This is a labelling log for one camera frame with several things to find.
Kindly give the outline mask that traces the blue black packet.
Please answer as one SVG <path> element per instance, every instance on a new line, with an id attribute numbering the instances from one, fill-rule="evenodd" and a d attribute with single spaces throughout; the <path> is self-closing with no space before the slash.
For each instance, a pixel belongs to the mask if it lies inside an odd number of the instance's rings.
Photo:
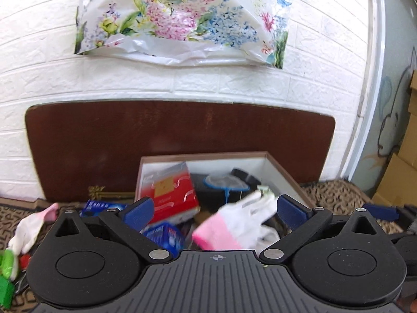
<path id="1" fill-rule="evenodd" d="M 139 205 L 88 200 L 81 210 L 80 216 L 96 217 L 110 208 L 116 208 L 120 213 L 129 209 L 129 212 L 122 216 L 122 221 L 155 242 L 159 247 L 168 250 L 174 257 L 177 257 L 183 250 L 185 238 L 176 226 L 169 222 L 162 222 L 151 228 L 146 228 L 154 215 L 154 203 L 149 197 L 142 198 Z"/>

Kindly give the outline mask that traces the red gradient box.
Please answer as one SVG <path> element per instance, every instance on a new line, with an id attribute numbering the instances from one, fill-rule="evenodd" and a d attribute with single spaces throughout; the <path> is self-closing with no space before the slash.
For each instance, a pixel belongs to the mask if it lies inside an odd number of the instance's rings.
<path id="1" fill-rule="evenodd" d="M 192 219 L 200 205 L 186 162 L 138 176 L 136 198 L 150 197 L 154 203 L 149 225 L 169 222 L 177 225 Z"/>

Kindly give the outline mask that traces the white pink glove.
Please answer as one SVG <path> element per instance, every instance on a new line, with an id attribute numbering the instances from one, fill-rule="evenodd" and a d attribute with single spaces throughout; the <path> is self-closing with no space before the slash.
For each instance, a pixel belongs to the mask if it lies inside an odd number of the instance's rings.
<path id="1" fill-rule="evenodd" d="M 264 224 L 276 209 L 274 193 L 256 190 L 219 208 L 195 229 L 192 240 L 202 250 L 251 249 L 260 253 L 280 239 L 276 229 Z"/>
<path id="2" fill-rule="evenodd" d="M 15 234 L 8 244 L 8 248 L 14 255 L 27 254 L 31 250 L 37 241 L 43 224 L 55 222 L 58 216 L 58 210 L 59 204 L 53 203 L 53 205 L 45 210 L 33 213 L 19 222 Z"/>

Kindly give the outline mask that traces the black product box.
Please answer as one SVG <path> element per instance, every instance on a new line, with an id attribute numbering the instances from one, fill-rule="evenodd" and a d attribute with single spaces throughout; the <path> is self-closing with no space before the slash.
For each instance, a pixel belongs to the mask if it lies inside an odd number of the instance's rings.
<path id="1" fill-rule="evenodd" d="M 231 198 L 226 197 L 223 189 L 214 189 L 204 183 L 207 174 L 191 173 L 190 175 L 197 200 L 201 210 L 207 210 L 210 213 L 215 213 L 220 207 L 226 204 L 226 201 L 231 202 Z"/>

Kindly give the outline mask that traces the blue rimmed mesh net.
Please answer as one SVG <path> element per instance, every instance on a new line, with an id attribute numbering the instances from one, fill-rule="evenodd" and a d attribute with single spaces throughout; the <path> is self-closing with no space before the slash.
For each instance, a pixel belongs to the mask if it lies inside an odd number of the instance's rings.
<path id="1" fill-rule="evenodd" d="M 232 174 L 209 174 L 204 178 L 204 184 L 212 189 L 225 192 L 225 202 L 229 202 L 231 192 L 249 191 L 249 186 Z"/>

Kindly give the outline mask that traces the stacked cardboard boxes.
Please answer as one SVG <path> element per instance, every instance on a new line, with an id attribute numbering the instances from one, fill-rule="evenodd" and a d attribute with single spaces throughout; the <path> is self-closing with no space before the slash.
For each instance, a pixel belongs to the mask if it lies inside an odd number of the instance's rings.
<path id="1" fill-rule="evenodd" d="M 410 89 L 410 117 L 404 140 L 399 152 L 391 157 L 382 181 L 372 197 L 372 201 L 380 205 L 416 205 L 416 71 L 413 72 Z"/>

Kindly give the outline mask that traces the patterned letter table cloth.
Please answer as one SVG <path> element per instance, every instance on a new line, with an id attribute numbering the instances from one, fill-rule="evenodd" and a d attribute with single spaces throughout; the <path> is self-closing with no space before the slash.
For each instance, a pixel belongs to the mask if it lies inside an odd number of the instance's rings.
<path id="1" fill-rule="evenodd" d="M 323 206 L 335 215 L 349 215 L 355 208 L 371 202 L 371 199 L 357 186 L 342 179 L 303 184 L 302 189 L 314 205 Z M 27 202 L 2 197 L 1 249 L 6 248 L 21 219 L 41 211 L 49 205 L 44 200 Z M 30 312 L 37 303 L 31 289 L 27 287 L 20 294 L 14 295 L 9 309 L 1 307 L 1 311 Z"/>

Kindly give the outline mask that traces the black items in box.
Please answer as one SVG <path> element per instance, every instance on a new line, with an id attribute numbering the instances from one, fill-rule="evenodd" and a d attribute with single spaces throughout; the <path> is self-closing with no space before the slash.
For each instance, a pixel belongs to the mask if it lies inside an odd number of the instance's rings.
<path id="1" fill-rule="evenodd" d="M 242 169 L 233 168 L 231 174 L 246 183 L 246 185 L 251 189 L 256 189 L 259 185 L 261 185 L 261 182 L 256 177 Z"/>

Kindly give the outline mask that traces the dark brown wooden board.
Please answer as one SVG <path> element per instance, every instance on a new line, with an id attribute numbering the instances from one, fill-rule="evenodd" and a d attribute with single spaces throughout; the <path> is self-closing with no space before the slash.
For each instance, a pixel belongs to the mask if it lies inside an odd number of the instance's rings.
<path id="1" fill-rule="evenodd" d="M 329 115 L 249 104 L 112 100 L 35 105 L 25 115 L 45 198 L 85 201 L 92 186 L 132 192 L 154 155 L 266 151 L 299 183 L 317 181 L 335 130 Z"/>

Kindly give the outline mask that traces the green bottle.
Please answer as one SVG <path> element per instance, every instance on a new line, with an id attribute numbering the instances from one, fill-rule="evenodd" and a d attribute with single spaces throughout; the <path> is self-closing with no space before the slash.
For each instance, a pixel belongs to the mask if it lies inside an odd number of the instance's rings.
<path id="1" fill-rule="evenodd" d="M 1 275 L 14 282 L 19 274 L 19 258 L 11 249 L 1 251 Z"/>

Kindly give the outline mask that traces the green small box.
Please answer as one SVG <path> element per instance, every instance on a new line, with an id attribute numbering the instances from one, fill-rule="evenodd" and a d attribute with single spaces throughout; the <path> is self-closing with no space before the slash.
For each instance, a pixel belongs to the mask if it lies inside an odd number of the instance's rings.
<path id="1" fill-rule="evenodd" d="M 15 287 L 8 279 L 0 276 L 0 305 L 4 309 L 10 309 L 14 297 Z"/>

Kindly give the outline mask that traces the floral plastic bag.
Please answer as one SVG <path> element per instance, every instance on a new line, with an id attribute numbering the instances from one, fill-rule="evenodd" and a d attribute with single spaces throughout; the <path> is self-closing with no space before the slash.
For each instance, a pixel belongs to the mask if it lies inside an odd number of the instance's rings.
<path id="1" fill-rule="evenodd" d="M 281 69 L 293 0 L 80 0 L 78 55 Z"/>

